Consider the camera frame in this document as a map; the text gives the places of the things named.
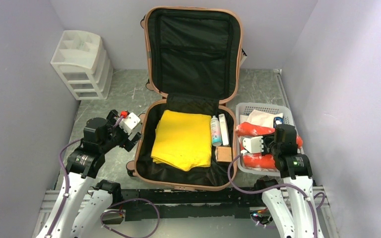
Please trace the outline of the white printed garment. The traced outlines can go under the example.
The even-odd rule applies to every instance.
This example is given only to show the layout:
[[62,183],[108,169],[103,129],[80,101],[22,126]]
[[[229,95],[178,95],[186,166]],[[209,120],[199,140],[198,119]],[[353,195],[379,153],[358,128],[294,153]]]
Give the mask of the white printed garment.
[[246,119],[246,122],[253,125],[274,128],[276,118],[283,119],[283,113],[270,114],[259,110],[253,110]]

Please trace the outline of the red garment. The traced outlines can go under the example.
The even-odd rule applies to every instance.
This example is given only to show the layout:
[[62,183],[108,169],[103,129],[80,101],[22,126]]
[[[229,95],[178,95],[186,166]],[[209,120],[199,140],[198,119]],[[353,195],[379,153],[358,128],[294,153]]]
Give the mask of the red garment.
[[303,140],[295,126],[278,124],[271,128],[243,122],[236,127],[235,133],[246,167],[276,171],[294,169],[297,174],[306,169],[312,174],[309,158],[298,153]]

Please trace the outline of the yellow garment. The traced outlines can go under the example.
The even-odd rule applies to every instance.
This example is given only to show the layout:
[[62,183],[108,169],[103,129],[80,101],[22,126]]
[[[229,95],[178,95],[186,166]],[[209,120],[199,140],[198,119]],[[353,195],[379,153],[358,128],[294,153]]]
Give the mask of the yellow garment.
[[211,117],[165,110],[155,129],[152,161],[189,172],[211,165]]

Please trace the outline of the white bottle teal cap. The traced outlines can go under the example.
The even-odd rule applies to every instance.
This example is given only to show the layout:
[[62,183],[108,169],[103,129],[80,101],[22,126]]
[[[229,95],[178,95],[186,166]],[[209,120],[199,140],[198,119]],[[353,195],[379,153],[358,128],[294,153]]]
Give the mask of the white bottle teal cap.
[[216,116],[212,116],[210,122],[210,130],[211,130],[211,143],[212,146],[221,146],[222,145],[222,136],[220,129],[220,122]]

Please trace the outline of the white plastic drawer organizer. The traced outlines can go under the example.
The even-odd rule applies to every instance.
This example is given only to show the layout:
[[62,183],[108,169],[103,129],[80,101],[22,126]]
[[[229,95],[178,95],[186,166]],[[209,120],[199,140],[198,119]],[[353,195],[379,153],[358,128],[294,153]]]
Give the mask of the white plastic drawer organizer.
[[65,30],[51,65],[76,100],[107,99],[114,68],[99,35]]

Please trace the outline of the pink hard-shell suitcase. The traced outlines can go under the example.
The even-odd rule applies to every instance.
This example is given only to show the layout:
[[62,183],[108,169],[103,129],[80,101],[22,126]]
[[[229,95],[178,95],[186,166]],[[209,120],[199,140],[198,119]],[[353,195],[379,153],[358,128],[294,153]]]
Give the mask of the pink hard-shell suitcase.
[[237,91],[242,57],[243,27],[239,17],[225,9],[157,6],[141,21],[145,31],[149,83],[162,99],[143,119],[134,175],[141,180],[177,190],[219,191],[235,178],[237,163],[181,171],[154,163],[150,154],[156,126],[166,110],[224,114],[232,155],[238,153],[235,114],[226,107]]

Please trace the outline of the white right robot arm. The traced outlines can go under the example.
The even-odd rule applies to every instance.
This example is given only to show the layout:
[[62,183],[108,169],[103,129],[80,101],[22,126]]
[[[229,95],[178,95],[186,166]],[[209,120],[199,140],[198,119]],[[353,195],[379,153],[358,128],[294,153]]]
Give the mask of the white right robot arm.
[[322,238],[313,194],[309,158],[299,152],[294,126],[280,124],[268,145],[283,183],[253,192],[257,205],[266,205],[282,238]]

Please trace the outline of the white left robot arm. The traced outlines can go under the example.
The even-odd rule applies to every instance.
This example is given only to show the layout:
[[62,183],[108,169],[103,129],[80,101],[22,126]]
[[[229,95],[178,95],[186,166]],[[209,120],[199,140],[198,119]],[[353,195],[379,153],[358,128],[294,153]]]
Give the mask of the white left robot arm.
[[92,118],[83,129],[80,145],[63,165],[63,183],[39,238],[84,238],[107,208],[117,208],[123,199],[117,182],[95,179],[105,163],[105,154],[115,147],[131,151],[141,138],[141,119],[134,113],[111,112],[107,118]]

